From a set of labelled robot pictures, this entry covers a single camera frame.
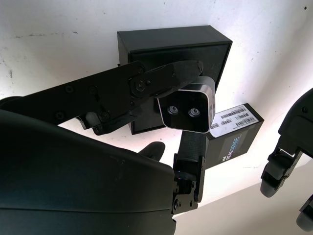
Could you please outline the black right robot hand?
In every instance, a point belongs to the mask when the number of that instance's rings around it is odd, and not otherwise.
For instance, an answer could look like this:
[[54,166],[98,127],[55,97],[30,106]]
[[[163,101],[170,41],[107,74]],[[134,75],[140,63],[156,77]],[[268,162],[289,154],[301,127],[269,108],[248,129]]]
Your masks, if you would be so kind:
[[172,235],[173,215],[198,207],[206,136],[183,133],[174,166],[165,145],[140,152],[62,128],[77,119],[96,135],[134,121],[150,97],[192,84],[203,64],[152,70],[132,62],[0,101],[0,232],[3,235]]

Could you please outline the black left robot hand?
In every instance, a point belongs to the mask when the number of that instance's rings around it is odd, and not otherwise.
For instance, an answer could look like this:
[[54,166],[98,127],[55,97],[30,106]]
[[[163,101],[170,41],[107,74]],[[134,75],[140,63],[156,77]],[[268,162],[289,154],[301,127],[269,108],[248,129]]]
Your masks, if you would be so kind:
[[303,94],[289,109],[280,138],[261,175],[260,192],[272,197],[295,169],[302,154],[313,157],[313,91]]

